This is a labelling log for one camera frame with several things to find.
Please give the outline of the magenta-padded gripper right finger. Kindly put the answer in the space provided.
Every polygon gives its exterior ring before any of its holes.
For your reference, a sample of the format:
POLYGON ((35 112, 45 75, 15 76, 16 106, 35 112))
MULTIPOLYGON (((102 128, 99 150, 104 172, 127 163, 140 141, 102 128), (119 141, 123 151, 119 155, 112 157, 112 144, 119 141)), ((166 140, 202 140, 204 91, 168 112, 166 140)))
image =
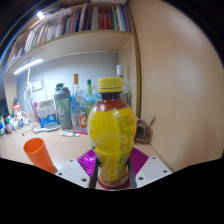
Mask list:
POLYGON ((144 187, 171 174, 170 169, 157 156, 149 157, 137 148, 131 151, 128 172, 132 189, 144 187))

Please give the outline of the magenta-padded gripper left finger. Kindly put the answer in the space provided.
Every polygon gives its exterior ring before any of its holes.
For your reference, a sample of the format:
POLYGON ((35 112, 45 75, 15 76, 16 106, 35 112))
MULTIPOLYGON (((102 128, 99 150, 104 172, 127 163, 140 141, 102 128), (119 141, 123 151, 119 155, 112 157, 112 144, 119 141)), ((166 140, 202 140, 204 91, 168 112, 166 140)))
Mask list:
POLYGON ((90 149, 78 159, 68 159, 56 175, 83 188, 95 189, 98 161, 94 151, 90 149))

